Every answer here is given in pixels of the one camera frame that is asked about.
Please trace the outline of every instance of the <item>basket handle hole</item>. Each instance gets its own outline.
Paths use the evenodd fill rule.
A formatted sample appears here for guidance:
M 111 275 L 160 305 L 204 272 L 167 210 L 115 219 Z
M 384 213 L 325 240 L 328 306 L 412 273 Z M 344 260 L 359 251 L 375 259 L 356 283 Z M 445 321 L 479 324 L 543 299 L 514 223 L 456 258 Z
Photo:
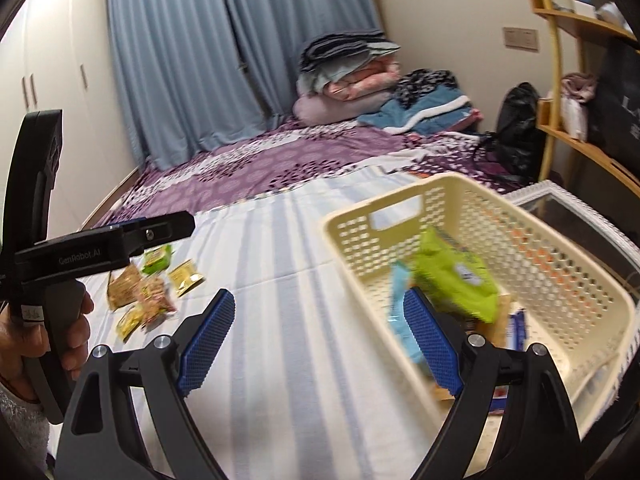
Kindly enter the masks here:
M 384 231 L 411 220 L 421 213 L 422 196 L 412 196 L 403 202 L 374 211 L 369 216 L 369 224 L 376 231 Z

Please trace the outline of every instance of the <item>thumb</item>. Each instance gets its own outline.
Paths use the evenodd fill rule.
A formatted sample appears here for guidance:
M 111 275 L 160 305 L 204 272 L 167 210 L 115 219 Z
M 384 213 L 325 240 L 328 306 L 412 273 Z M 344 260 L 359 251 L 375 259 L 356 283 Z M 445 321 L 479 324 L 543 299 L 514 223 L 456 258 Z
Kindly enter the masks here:
M 0 351 L 24 357 L 42 357 L 49 351 L 49 336 L 42 325 L 31 327 L 15 323 L 0 325 Z

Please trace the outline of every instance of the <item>plastic basket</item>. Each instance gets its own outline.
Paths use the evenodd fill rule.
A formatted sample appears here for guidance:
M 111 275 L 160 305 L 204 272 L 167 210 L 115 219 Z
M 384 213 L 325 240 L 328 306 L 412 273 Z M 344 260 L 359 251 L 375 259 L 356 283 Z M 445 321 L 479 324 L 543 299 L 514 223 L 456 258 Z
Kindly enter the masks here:
M 396 224 L 389 225 L 393 218 Z M 429 225 L 477 253 L 516 306 L 526 309 L 527 343 L 549 348 L 584 436 L 619 386 L 633 333 L 629 295 L 571 241 L 457 173 L 422 180 L 326 218 L 324 235 L 354 305 L 370 321 L 404 390 L 434 427 L 443 420 L 441 404 L 386 322 L 389 265 L 410 260 Z M 488 420 L 485 451 L 490 452 L 499 423 L 499 418 Z

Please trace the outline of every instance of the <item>purple pillow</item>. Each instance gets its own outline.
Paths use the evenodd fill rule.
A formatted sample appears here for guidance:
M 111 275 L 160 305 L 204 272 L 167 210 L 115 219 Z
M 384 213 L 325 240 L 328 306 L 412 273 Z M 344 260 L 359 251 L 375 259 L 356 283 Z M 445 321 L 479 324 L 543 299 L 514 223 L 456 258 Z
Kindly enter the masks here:
M 293 113 L 306 126 L 339 123 L 380 111 L 393 92 L 382 90 L 353 101 L 337 101 L 323 94 L 305 95 L 293 105 Z

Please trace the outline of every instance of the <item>shelf board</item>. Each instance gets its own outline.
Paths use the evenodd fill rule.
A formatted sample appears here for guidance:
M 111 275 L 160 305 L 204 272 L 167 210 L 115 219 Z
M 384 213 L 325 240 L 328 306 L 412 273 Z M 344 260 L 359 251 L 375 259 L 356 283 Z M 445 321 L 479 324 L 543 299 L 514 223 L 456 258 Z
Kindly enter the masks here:
M 574 38 L 607 46 L 609 38 L 620 38 L 622 40 L 630 40 L 636 48 L 639 48 L 636 37 L 625 30 L 611 23 L 603 22 L 595 18 L 588 18 L 574 12 L 565 12 L 564 10 L 545 9 L 542 0 L 530 0 L 531 10 L 534 14 L 542 18 L 555 18 L 558 27 L 562 28 Z
M 538 104 L 538 128 L 547 135 L 551 135 L 558 140 L 562 140 L 562 142 L 569 145 L 577 152 L 580 152 L 587 158 L 590 158 L 598 166 L 612 174 L 634 195 L 640 198 L 640 180 L 638 180 L 627 168 L 622 166 L 622 164 L 611 158 L 594 144 L 572 139 L 567 132 L 555 130 L 548 125 L 551 108 L 550 104 L 551 103 L 548 100 L 540 100 Z

